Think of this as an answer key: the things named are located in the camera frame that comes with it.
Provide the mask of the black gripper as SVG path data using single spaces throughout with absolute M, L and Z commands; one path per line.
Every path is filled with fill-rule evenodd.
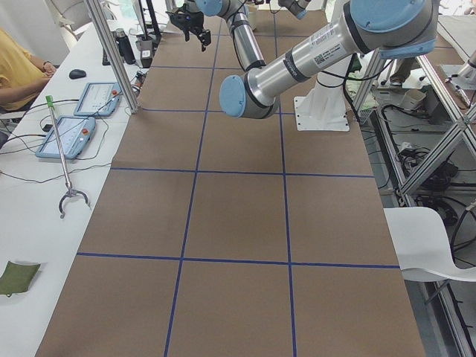
M 190 41 L 190 34 L 199 36 L 201 42 L 201 51 L 206 51 L 207 46 L 211 43 L 211 33 L 204 28 L 202 22 L 187 22 L 186 30 L 184 30 L 185 42 Z

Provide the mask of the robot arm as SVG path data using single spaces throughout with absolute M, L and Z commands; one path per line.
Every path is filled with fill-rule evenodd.
M 280 7 L 286 8 L 297 19 L 302 19 L 306 14 L 310 0 L 278 0 Z
M 378 49 L 383 59 L 427 54 L 437 36 L 438 1 L 347 1 L 339 19 L 262 68 L 227 77 L 220 87 L 222 111 L 234 118 L 264 119 L 279 96 L 354 53 Z

